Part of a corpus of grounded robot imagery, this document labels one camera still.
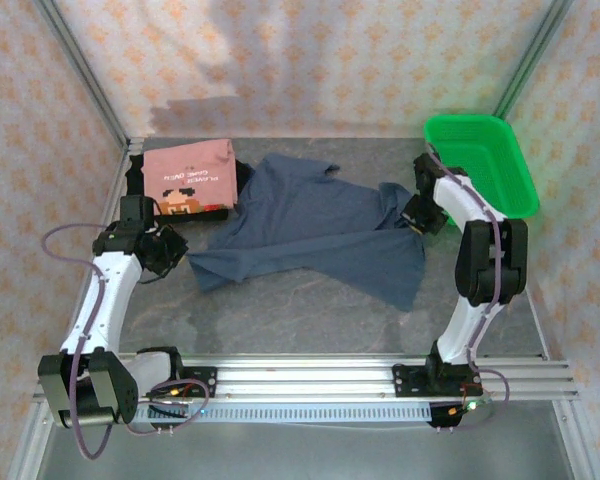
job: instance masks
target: folded pink shirt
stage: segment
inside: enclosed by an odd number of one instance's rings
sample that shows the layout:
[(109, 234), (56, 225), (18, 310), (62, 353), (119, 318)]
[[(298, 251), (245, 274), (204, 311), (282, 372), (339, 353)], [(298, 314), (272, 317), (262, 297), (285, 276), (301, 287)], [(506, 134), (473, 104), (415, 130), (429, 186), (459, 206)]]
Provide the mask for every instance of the folded pink shirt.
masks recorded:
[(142, 172), (145, 195), (156, 199), (165, 215), (231, 209), (238, 201), (229, 139), (149, 150)]

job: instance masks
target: gray table surface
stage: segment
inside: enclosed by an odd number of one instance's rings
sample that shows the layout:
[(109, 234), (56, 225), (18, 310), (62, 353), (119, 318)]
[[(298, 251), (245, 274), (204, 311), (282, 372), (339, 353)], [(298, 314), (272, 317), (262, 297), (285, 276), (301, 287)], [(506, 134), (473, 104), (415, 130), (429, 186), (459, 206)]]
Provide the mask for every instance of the gray table surface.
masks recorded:
[[(145, 150), (189, 143), (148, 139)], [(412, 160), (421, 139), (236, 139), (239, 160), (266, 153), (329, 160), (340, 178), (377, 187), (392, 181), (415, 189)], [(179, 225), (190, 251), (206, 248), (218, 224)], [(127, 311), (121, 351), (175, 345), (182, 353), (428, 353), (455, 307), (454, 267), (460, 232), (446, 226), (425, 239), (426, 273), (411, 312), (310, 270), (266, 275), (203, 294), (187, 262), (164, 280), (138, 285)], [(526, 295), (514, 298), (487, 332), (479, 354), (540, 354)]]

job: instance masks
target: green basket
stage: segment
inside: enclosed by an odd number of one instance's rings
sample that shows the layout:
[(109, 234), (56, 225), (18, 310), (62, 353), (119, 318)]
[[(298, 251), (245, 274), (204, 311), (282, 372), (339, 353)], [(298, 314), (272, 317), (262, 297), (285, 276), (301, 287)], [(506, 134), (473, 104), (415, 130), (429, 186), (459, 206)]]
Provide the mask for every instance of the green basket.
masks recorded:
[(491, 115), (438, 115), (427, 120), (424, 138), (442, 162), (462, 167), (471, 183), (509, 218), (528, 218), (538, 211), (533, 186), (513, 129)]

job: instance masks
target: gray shirt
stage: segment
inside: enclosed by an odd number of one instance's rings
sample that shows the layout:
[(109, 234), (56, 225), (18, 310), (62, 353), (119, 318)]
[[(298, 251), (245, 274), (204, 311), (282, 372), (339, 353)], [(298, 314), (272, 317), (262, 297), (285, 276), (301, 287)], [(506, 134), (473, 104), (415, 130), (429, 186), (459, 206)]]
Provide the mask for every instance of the gray shirt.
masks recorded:
[(269, 154), (206, 252), (189, 254), (200, 288), (311, 268), (410, 310), (424, 274), (420, 235), (400, 217), (411, 194), (335, 178), (337, 165)]

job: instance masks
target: floral wall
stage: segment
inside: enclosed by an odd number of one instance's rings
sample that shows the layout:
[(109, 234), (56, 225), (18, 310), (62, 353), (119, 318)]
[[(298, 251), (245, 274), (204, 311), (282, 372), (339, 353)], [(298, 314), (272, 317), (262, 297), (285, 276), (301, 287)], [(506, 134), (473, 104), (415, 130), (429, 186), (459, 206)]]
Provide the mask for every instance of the floral wall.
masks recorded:
[(574, 2), (511, 118), (540, 196), (533, 298), (600, 453), (600, 0)]
[(491, 113), (550, 0), (59, 0), (134, 136), (421, 137)]
[[(0, 1), (0, 479), (37, 382), (58, 350), (83, 272), (45, 258), (40, 237), (97, 222), (121, 151), (30, 0)], [(87, 257), (93, 231), (52, 242)]]

